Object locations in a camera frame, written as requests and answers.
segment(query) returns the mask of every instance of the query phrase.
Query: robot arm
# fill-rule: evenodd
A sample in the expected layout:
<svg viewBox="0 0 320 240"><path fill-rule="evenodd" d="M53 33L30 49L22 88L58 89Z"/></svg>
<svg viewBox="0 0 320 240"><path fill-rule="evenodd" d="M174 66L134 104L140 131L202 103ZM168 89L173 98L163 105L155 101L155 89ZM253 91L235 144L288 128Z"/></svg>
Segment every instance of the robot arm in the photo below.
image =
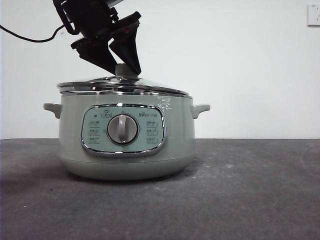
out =
<svg viewBox="0 0 320 240"><path fill-rule="evenodd" d="M116 60L110 49L137 75L141 73L136 36L141 15L123 19L113 7L123 0L53 0L68 33L83 38L71 44L80 58L116 74Z"/></svg>

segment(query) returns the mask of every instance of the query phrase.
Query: white wall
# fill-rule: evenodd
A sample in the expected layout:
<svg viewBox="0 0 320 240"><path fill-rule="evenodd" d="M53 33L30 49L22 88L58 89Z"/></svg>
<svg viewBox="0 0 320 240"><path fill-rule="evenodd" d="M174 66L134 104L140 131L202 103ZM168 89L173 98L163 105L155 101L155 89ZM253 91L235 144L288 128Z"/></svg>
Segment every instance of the white wall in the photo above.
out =
<svg viewBox="0 0 320 240"><path fill-rule="evenodd" d="M189 92L211 111L197 138L319 138L320 28L307 4L320 0L125 0L120 17L142 14L142 78ZM35 39L61 25L51 0L2 0L1 24ZM78 58L79 36L49 43L1 33L1 138L56 138L56 84L108 75Z"/></svg>

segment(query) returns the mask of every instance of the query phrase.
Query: lid knob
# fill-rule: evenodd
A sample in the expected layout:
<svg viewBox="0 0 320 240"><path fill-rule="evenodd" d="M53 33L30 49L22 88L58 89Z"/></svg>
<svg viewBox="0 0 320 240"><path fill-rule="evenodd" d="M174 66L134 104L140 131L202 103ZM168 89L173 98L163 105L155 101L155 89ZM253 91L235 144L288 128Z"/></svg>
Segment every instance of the lid knob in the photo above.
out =
<svg viewBox="0 0 320 240"><path fill-rule="evenodd" d="M125 63L120 63L115 65L115 75L117 76L126 76L126 77L138 77L137 74L135 74L131 68L125 64Z"/></svg>

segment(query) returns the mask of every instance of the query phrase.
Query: rotary knob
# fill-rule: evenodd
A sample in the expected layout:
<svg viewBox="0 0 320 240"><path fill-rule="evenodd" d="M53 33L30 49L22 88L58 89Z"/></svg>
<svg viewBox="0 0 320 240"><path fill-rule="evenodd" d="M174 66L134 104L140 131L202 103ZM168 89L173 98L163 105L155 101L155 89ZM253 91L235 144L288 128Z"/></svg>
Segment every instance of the rotary knob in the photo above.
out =
<svg viewBox="0 0 320 240"><path fill-rule="evenodd" d="M128 144L135 139L138 126L128 115L118 115L112 118L107 127L109 137L117 144Z"/></svg>

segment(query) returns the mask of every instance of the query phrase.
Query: glass lid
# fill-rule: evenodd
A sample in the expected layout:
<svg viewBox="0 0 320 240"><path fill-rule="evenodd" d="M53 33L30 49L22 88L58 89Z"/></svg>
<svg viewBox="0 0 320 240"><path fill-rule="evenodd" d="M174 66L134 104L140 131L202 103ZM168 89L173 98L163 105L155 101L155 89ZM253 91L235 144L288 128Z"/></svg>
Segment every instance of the glass lid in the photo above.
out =
<svg viewBox="0 0 320 240"><path fill-rule="evenodd" d="M57 85L61 94L125 93L125 94L172 94L189 96L187 92L163 84L139 78L124 63L115 66L116 76L65 82Z"/></svg>
<svg viewBox="0 0 320 240"><path fill-rule="evenodd" d="M57 85L60 93L65 92L132 92L132 93L168 93L177 95L189 94L170 88L163 84L131 76L111 76L89 79L85 81L64 82Z"/></svg>

